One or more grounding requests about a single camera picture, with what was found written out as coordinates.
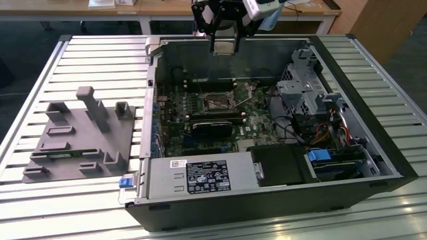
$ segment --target metal frame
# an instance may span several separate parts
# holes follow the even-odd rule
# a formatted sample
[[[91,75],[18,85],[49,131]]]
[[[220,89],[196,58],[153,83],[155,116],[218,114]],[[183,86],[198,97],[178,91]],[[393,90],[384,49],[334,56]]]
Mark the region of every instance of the metal frame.
[[[71,39],[133,39],[142,36],[74,36]],[[53,62],[59,61],[59,51],[63,43],[55,45],[53,54],[39,74],[37,84],[30,91],[22,109],[18,112],[11,128],[0,147],[0,232],[2,239],[33,238],[66,238],[66,239],[418,239],[425,237],[427,231],[427,137],[422,123],[425,115],[418,114],[418,109],[398,87],[393,87],[393,80],[382,77],[385,73],[365,49],[349,40],[344,35],[320,36],[320,40],[340,65],[344,73],[361,93],[364,102],[373,112],[377,120],[385,127],[386,133],[400,148],[420,178],[392,192],[374,195],[345,210],[330,212],[300,214],[249,222],[214,225],[204,228],[185,229],[182,231],[149,233],[117,203],[118,177],[95,178],[87,180],[55,181],[50,183],[21,184],[21,166],[25,166],[27,151],[37,142],[35,137],[39,127],[43,127],[39,111],[45,103],[37,103],[39,88],[63,89],[73,80],[46,84],[46,75],[53,68]],[[119,44],[129,48],[134,44]],[[324,77],[333,91],[336,86]],[[133,90],[122,89],[127,94]],[[139,106],[137,99],[129,98]],[[135,112],[137,123],[141,109]],[[130,155],[137,158],[139,153],[138,139],[141,132],[133,132],[133,145]],[[138,170],[139,161],[131,159],[129,171]]]
[[[21,109],[15,115],[14,121],[10,125],[10,128],[3,136],[1,145],[0,145],[0,176],[2,174],[2,171],[5,169],[5,165],[7,161],[2,161],[3,159],[7,159],[11,155],[13,148],[21,138],[21,132],[27,124],[26,116],[33,112],[34,109],[34,103],[38,101],[37,93],[42,91],[43,87],[46,86],[47,79],[50,78],[53,74],[54,67],[58,64],[61,55],[65,51],[67,45],[67,41],[58,41],[53,52],[46,60],[46,64],[41,70],[39,76],[37,78],[37,81],[33,84],[31,90],[27,94],[26,100],[21,106]]]
[[[322,16],[280,16],[278,21],[320,22],[316,34],[328,34],[336,15]],[[0,21],[138,21],[139,30],[143,35],[151,34],[150,21],[191,21],[191,15],[0,15]]]

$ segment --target metal bracket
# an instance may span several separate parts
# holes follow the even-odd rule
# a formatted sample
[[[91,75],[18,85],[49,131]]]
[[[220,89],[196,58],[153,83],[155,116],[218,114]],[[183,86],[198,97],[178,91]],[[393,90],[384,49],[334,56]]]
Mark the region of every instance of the metal bracket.
[[[158,36],[149,36],[145,40],[145,54],[147,57],[151,57],[161,52],[161,44]]]

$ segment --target aluminum extrusion table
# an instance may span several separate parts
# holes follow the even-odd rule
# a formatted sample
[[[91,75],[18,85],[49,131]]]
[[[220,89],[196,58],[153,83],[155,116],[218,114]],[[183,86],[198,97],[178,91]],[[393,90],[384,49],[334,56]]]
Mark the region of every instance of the aluminum extrusion table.
[[[0,146],[0,239],[414,239],[427,232],[427,116],[356,39],[320,39],[385,131],[418,174],[393,192],[349,209],[309,213],[170,232],[146,232],[118,199],[119,177],[21,183],[50,101],[82,108],[78,86],[95,89],[105,106],[135,106],[129,172],[138,168],[146,86],[145,36],[62,38]],[[328,73],[325,79],[337,91]]]

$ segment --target wooden table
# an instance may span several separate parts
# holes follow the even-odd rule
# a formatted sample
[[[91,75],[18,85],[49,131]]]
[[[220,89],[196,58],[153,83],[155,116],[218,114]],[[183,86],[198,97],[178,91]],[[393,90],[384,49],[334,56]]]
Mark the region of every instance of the wooden table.
[[[284,8],[278,21],[320,22],[316,33],[326,34],[340,10],[322,0]],[[191,21],[190,0],[137,0],[133,6],[89,10],[87,0],[0,0],[0,21],[138,21],[141,32],[151,33],[150,21]]]

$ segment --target cable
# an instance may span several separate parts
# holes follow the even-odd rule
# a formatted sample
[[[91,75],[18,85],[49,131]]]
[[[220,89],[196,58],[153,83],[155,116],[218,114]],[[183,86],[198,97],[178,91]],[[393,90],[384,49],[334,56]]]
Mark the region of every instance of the cable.
[[[14,95],[27,95],[29,92],[25,92],[25,93],[5,93],[5,94],[0,94],[0,97],[3,97],[3,96],[14,96]]]
[[[270,113],[269,107],[270,107],[270,102],[272,102],[272,98],[273,98],[273,91],[274,91],[274,88],[276,88],[276,87],[277,87],[277,86],[273,85],[273,86],[269,88],[269,90],[268,90],[268,99],[266,99],[266,111],[268,111],[268,116],[269,116],[269,118],[272,119],[274,125],[276,125],[280,129],[284,130],[284,134],[286,134],[286,133],[290,134],[292,137],[294,137],[294,139],[296,139],[302,145],[308,145],[308,146],[309,146],[309,144],[304,141],[304,139],[302,139],[294,132],[289,131],[284,126],[281,126],[281,125],[277,123],[276,119],[277,119],[277,118],[282,118],[282,117],[285,118],[285,116],[276,116],[274,118],[272,117],[272,113]]]
[[[293,9],[289,8],[289,7],[286,7],[286,6],[285,6],[285,8],[293,10],[294,13],[296,13],[296,21],[294,21],[294,27],[293,27],[293,32],[294,32],[294,31],[296,31],[297,22],[298,22],[298,17],[300,17],[298,12],[301,13],[302,11],[300,11],[300,10],[296,9],[296,5],[294,5],[292,2],[289,2],[289,0],[285,0],[285,2],[288,2],[289,4],[293,5]]]

